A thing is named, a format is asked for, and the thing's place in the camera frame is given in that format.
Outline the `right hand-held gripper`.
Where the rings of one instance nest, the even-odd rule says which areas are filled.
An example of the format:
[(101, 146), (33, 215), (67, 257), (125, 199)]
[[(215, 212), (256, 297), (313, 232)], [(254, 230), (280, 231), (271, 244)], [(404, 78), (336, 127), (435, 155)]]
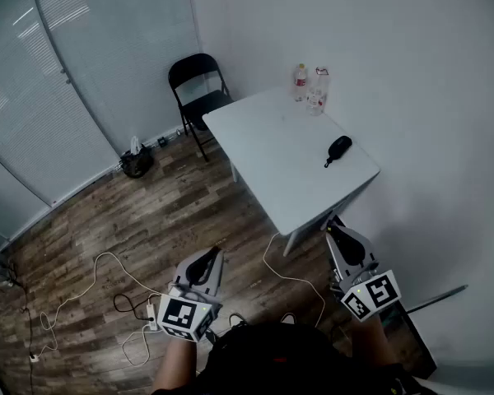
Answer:
[[(372, 261), (368, 239), (336, 221), (328, 222), (325, 237), (334, 273), (331, 291), (355, 319), (364, 322), (401, 299), (393, 271), (381, 272)], [(348, 266), (359, 268), (348, 275)]]

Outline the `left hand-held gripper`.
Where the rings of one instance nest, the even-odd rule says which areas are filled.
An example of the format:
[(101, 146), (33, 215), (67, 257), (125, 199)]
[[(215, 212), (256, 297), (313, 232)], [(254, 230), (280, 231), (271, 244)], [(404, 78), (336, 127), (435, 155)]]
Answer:
[(217, 298), (224, 263), (223, 251), (214, 246), (183, 260), (167, 294), (161, 296), (156, 314), (158, 327), (171, 337), (217, 342), (211, 329), (222, 307)]

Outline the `person's right forearm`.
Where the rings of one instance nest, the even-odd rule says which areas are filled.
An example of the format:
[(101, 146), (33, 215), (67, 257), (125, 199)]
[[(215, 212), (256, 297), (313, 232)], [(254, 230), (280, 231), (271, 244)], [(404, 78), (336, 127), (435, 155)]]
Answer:
[(352, 318), (351, 331), (354, 359), (371, 368), (398, 363), (378, 314), (370, 316), (363, 322)]

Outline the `person's left forearm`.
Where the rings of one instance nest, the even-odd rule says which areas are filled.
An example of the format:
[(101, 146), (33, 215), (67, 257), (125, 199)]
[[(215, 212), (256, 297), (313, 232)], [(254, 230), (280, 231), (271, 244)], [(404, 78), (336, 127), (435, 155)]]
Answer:
[(196, 378), (197, 346), (195, 342), (170, 339), (151, 392), (173, 390), (191, 384)]

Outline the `black zip pouch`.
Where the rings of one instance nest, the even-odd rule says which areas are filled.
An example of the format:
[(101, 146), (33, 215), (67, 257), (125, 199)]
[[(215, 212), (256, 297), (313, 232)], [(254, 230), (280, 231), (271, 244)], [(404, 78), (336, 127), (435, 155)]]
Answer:
[(331, 163), (342, 158), (342, 156), (352, 146), (352, 139), (349, 136), (338, 137), (328, 149), (328, 158), (324, 164), (328, 168)]

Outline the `white table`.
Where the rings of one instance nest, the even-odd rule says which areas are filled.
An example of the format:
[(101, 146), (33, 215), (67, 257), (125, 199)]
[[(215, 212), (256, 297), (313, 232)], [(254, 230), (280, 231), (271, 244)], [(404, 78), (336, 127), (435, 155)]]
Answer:
[(288, 255), (312, 222), (340, 211), (379, 172), (353, 143), (328, 164), (342, 130), (328, 115), (312, 116), (282, 88), (272, 88), (203, 115), (203, 121), (277, 231)]

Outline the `dark flat board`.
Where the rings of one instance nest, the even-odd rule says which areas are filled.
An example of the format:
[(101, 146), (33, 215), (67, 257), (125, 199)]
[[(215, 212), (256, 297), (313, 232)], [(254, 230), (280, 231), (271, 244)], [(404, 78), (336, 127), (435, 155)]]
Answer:
[(398, 362), (416, 378), (430, 378), (436, 363), (402, 304), (383, 310), (380, 319)]

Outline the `person's black clothing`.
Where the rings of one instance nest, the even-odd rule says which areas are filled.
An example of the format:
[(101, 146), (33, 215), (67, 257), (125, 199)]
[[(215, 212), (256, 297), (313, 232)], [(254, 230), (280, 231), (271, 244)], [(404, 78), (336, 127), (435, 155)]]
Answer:
[(261, 323), (212, 347), (193, 395), (436, 395), (400, 364), (371, 367), (339, 353), (318, 329)]

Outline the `black floor bag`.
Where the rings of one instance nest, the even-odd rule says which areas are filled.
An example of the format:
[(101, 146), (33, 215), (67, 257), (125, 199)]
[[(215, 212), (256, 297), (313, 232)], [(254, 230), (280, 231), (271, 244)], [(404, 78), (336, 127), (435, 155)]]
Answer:
[(120, 157), (122, 171), (131, 179), (141, 178), (154, 164), (151, 148), (141, 145), (140, 151), (134, 155), (126, 151)]

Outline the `large clear plastic bottle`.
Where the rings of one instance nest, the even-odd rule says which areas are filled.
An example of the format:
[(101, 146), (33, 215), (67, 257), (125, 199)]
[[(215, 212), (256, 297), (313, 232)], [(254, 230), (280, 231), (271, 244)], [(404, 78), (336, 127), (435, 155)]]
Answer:
[(306, 92), (306, 110), (310, 115), (319, 116), (324, 112), (329, 82), (329, 70), (326, 67), (317, 67)]

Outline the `red label plastic bottle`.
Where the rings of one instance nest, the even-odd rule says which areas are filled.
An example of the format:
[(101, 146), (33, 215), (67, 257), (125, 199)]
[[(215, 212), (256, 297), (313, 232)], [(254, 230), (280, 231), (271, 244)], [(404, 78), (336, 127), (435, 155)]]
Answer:
[(304, 63), (297, 65), (293, 75), (294, 81), (294, 99), (302, 101), (306, 95), (307, 71)]

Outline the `black folding chair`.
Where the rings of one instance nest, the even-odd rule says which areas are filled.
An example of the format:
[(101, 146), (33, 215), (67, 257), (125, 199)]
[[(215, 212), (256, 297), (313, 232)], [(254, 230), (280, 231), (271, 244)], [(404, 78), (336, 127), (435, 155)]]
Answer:
[(211, 55), (196, 53), (174, 63), (167, 79), (178, 106), (184, 134), (192, 136), (203, 159), (208, 161), (203, 146), (213, 137), (201, 141), (197, 134), (197, 131), (208, 130), (203, 116), (234, 102), (221, 69)]

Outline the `frosted glass partition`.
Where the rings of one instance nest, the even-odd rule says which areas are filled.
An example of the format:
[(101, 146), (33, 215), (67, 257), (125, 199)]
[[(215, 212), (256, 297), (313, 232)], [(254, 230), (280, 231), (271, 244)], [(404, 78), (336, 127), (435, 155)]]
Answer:
[(0, 242), (181, 129), (192, 0), (0, 0)]

